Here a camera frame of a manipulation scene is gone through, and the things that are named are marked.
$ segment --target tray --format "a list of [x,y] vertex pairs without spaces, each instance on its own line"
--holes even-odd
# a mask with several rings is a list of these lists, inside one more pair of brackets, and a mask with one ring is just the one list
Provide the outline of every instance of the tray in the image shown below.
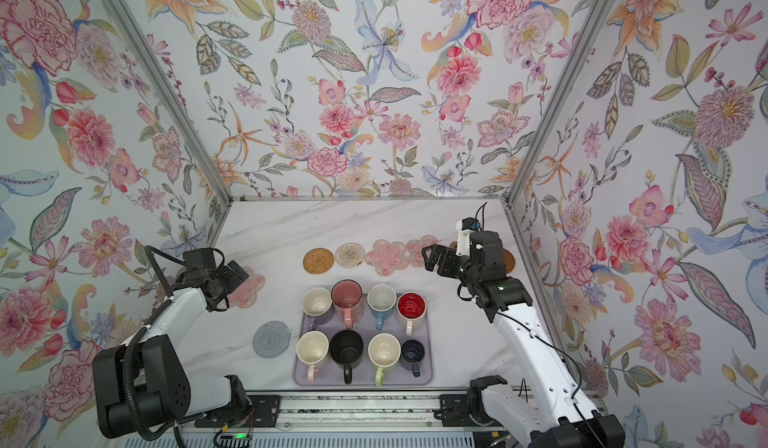
[[[357,331],[362,337],[362,359],[360,365],[352,370],[352,383],[344,384],[344,371],[333,360],[329,360],[328,365],[324,366],[320,370],[320,375],[317,377],[314,383],[310,382],[306,377],[307,369],[298,357],[293,364],[293,380],[296,384],[307,387],[315,388],[327,388],[329,386],[335,388],[399,388],[408,386],[421,386],[426,385],[432,381],[432,348],[429,344],[429,313],[424,317],[424,323],[422,326],[413,329],[413,333],[410,337],[406,337],[406,328],[400,325],[397,320],[397,313],[384,320],[383,329],[376,329],[376,317],[371,313],[368,306],[368,295],[362,296],[362,303],[365,305],[365,313],[355,322],[354,331]],[[299,336],[304,335],[309,331],[311,317],[303,315],[301,322],[301,333]],[[333,335],[345,330],[344,322],[339,319],[338,316],[334,316],[333,319],[325,325],[321,325],[316,328],[328,337],[330,340]],[[418,365],[421,371],[421,376],[418,378],[413,376],[413,373],[404,368],[399,362],[398,365],[390,371],[384,377],[384,383],[381,386],[377,386],[374,383],[376,377],[376,366],[371,362],[368,357],[368,344],[371,338],[375,337],[379,333],[389,333],[395,336],[397,340],[402,344],[406,340],[418,340],[424,345],[424,359]]]

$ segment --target white mug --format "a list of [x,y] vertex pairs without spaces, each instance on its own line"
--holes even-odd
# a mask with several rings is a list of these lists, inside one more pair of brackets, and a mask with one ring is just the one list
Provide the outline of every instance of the white mug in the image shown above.
[[368,344],[368,357],[376,366],[376,385],[381,386],[384,376],[398,366],[400,342],[394,335],[379,333]]
[[307,331],[296,344],[296,356],[308,366],[306,377],[314,383],[320,374],[320,368],[330,359],[328,337],[321,331]]
[[427,314],[427,301],[416,293],[403,293],[397,301],[397,320],[406,328],[406,336],[413,335],[413,330],[424,324]]

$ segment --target floral wallpaper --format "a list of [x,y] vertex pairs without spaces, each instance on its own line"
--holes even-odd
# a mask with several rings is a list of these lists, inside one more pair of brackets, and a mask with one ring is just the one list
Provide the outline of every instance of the floral wallpaper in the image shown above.
[[592,2],[126,1],[248,197],[504,194]]
[[99,0],[0,0],[2,448],[101,439],[91,363],[163,296],[144,245],[223,218],[145,80]]
[[629,448],[768,446],[765,0],[617,0],[514,212]]

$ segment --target cup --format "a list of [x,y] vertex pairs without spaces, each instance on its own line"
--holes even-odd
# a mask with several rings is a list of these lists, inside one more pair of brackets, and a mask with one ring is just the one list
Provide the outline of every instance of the cup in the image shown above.
[[397,366],[400,342],[394,335],[379,333],[368,344],[368,357],[376,366],[376,385],[381,386],[384,376]]
[[402,347],[400,347],[400,364],[407,370],[410,370],[413,373],[413,376],[418,378],[419,376],[422,376],[421,372],[418,370],[418,364],[424,360],[425,353],[426,350],[421,341],[405,341],[403,342]]
[[309,368],[306,377],[314,383],[320,368],[328,364],[328,337],[321,331],[307,331],[296,344],[296,356]]
[[356,331],[342,330],[331,338],[331,358],[344,369],[344,384],[352,383],[352,369],[362,359],[362,337]]
[[397,301],[397,319],[406,327],[406,336],[413,334],[413,329],[422,326],[427,312],[427,302],[415,291],[400,295]]
[[308,317],[312,318],[308,331],[312,331],[333,319],[332,306],[333,302],[331,301],[330,291],[317,288],[306,292],[306,295],[301,300],[301,308]]
[[376,329],[384,327],[384,320],[395,310],[397,293],[389,285],[377,285],[368,292],[368,306],[376,317]]
[[360,284],[353,280],[341,280],[333,285],[331,300],[336,314],[342,319],[346,329],[351,330],[355,321],[358,321],[362,316],[365,308],[362,305]]

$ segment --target pink mug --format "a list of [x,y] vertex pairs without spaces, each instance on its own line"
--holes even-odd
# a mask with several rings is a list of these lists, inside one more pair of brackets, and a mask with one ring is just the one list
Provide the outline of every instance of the pink mug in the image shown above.
[[344,321],[347,330],[351,330],[355,321],[362,316],[365,306],[362,304],[362,289],[357,281],[341,280],[331,290],[333,309]]

